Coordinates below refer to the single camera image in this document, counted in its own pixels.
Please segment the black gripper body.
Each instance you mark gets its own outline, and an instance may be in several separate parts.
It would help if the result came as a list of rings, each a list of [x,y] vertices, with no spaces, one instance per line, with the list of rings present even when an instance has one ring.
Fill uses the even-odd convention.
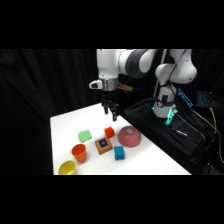
[[[102,105],[104,107],[112,107],[118,103],[118,91],[103,91],[102,94]]]

